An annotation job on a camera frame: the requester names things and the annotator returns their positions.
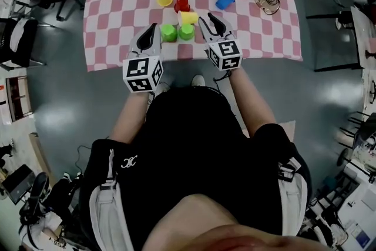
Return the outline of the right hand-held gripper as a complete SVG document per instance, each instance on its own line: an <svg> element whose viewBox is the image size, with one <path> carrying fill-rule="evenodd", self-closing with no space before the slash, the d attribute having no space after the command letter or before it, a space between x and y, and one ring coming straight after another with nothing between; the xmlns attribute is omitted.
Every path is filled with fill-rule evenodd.
<svg viewBox="0 0 376 251"><path fill-rule="evenodd" d="M216 34L211 31L207 22L198 18L198 25L207 46L207 56L220 71L237 69L241 65L243 52L240 42L233 34L233 28L223 17L208 13Z"/></svg>

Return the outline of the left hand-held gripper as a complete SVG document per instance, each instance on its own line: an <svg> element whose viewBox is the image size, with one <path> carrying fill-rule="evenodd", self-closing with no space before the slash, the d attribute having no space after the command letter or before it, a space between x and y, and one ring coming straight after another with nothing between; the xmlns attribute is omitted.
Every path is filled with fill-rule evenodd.
<svg viewBox="0 0 376 251"><path fill-rule="evenodd" d="M157 23L141 29L123 60L123 81L131 93L155 92L163 75L162 37Z"/></svg>

